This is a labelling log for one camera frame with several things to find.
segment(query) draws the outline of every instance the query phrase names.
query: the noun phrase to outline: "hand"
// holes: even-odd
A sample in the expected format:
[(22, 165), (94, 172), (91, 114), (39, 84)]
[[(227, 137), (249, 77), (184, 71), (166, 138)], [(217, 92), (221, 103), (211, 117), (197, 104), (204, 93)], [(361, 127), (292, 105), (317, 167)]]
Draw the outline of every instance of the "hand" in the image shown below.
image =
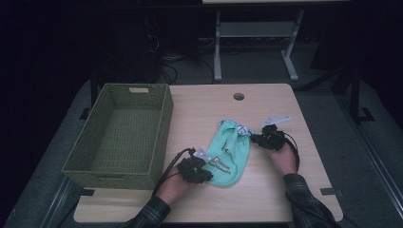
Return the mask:
[(265, 151), (282, 177), (297, 172), (296, 157), (288, 143), (285, 143), (279, 151), (270, 149), (265, 149)]
[(178, 174), (177, 166), (173, 167), (167, 177), (174, 175), (163, 182), (158, 190), (157, 197), (166, 202), (166, 204), (171, 205), (177, 201), (182, 195), (184, 195), (189, 190), (195, 188), (198, 184), (192, 182), (186, 182), (183, 180), (182, 175)]

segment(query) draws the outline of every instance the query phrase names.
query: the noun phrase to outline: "person's right hand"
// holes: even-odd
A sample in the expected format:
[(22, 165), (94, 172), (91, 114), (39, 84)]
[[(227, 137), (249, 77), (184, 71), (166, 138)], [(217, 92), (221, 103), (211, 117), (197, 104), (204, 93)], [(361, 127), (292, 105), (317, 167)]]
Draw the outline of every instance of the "person's right hand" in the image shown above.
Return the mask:
[(285, 143), (279, 151), (271, 149), (264, 150), (282, 177), (297, 172), (296, 157), (288, 143)]

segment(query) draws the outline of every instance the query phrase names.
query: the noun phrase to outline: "metal stand leg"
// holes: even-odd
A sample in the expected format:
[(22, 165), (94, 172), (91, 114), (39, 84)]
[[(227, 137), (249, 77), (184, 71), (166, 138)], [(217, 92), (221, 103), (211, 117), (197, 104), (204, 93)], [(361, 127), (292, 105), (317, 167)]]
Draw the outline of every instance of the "metal stand leg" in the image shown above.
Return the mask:
[(220, 82), (221, 76), (221, 59), (220, 59), (220, 12), (217, 12), (216, 22), (216, 51), (214, 53), (214, 80)]
[(293, 26), (293, 31), (290, 36), (290, 43), (288, 44), (287, 49), (281, 51), (281, 56), (282, 59), (284, 60), (285, 66), (287, 67), (288, 74), (290, 75), (290, 78), (292, 81), (298, 81), (298, 76), (297, 72), (294, 69), (293, 62), (290, 59), (291, 56), (291, 51), (293, 50), (294, 43), (296, 42), (298, 31), (299, 31), (299, 26), (302, 21), (302, 16), (303, 16), (304, 10), (300, 10), (297, 16), (297, 20), (294, 23)]

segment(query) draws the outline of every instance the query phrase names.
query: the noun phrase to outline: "dark background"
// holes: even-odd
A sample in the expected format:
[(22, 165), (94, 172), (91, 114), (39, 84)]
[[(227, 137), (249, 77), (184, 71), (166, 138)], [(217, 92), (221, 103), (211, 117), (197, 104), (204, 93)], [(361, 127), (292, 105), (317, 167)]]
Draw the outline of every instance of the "dark background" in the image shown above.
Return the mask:
[[(321, 41), (313, 67), (332, 70), (348, 61), (358, 69), (402, 126), (400, 9), (394, 1), (354, 1), (337, 10), (312, 8), (306, 11), (298, 39)], [(1, 0), (0, 224), (84, 82), (96, 75), (100, 86), (153, 83), (161, 56), (150, 55), (147, 34), (159, 35), (162, 44), (193, 58), (197, 39), (214, 35), (212, 10), (160, 12), (156, 20), (147, 15), (107, 10), (93, 0)]]

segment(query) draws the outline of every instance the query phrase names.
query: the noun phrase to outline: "wicker basket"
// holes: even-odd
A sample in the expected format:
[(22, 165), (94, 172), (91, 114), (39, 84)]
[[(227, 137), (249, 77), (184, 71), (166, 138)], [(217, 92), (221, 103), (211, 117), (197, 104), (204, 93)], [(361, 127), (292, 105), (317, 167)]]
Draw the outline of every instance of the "wicker basket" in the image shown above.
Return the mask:
[(62, 172), (84, 187), (153, 189), (172, 110), (168, 85), (105, 84)]

